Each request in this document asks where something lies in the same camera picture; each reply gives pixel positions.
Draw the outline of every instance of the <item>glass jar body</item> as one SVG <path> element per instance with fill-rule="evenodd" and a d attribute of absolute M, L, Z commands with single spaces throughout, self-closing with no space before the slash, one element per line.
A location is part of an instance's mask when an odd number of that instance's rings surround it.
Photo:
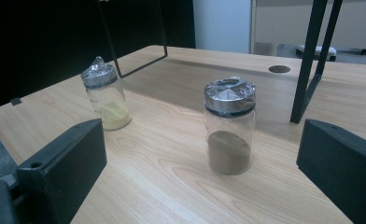
<path fill-rule="evenodd" d="M 204 112 L 209 166 L 218 172 L 237 175 L 251 165 L 255 110 L 240 117 L 224 118 Z"/>
<path fill-rule="evenodd" d="M 125 127 L 131 116 L 127 105 L 121 83 L 113 83 L 100 88 L 87 88 L 91 104 L 98 118 L 102 120 L 105 130 L 114 131 Z"/>

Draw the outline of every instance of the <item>brown powder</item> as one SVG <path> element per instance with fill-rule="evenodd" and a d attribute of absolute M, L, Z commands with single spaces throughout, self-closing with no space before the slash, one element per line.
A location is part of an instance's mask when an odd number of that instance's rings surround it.
<path fill-rule="evenodd" d="M 235 133 L 217 131 L 208 138 L 209 165 L 223 174 L 240 174 L 250 164 L 250 145 Z"/>

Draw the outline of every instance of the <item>jar with brown powder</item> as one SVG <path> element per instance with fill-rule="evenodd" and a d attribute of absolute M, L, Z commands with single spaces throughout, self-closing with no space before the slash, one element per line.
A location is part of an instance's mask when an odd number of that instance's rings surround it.
<path fill-rule="evenodd" d="M 215 80 L 204 88 L 209 166 L 237 175 L 251 164 L 256 86 L 240 77 Z"/>

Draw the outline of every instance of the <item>wood grain surface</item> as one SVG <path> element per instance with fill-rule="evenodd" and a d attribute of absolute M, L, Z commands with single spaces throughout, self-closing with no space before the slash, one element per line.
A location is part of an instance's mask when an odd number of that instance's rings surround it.
<path fill-rule="evenodd" d="M 289 118 L 301 60 L 168 51 L 166 59 L 122 80 L 133 119 L 105 132 L 107 167 L 73 223 L 351 223 L 296 159 L 305 119 L 366 139 L 366 65 L 327 63 L 302 122 L 294 124 Z M 159 52 L 148 47 L 119 64 L 132 70 Z M 291 70 L 273 74 L 273 65 Z M 214 79 L 232 76 L 257 85 L 256 133 L 250 169 L 222 175 L 207 163 L 203 91 Z M 18 163 L 95 118 L 79 76 L 21 100 L 0 107 L 0 139 Z"/>

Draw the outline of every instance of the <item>seasoning shaker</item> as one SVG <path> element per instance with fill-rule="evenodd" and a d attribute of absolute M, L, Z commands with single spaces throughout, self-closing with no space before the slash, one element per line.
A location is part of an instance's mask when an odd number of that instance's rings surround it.
<path fill-rule="evenodd" d="M 115 67 L 105 63 L 103 58 L 98 56 L 91 66 L 81 73 L 81 78 L 92 107 L 102 120 L 105 130 L 121 129 L 131 121 L 122 83 L 118 80 Z"/>
<path fill-rule="evenodd" d="M 256 86 L 240 77 L 217 79 L 204 87 L 209 166 L 238 175 L 252 161 Z"/>

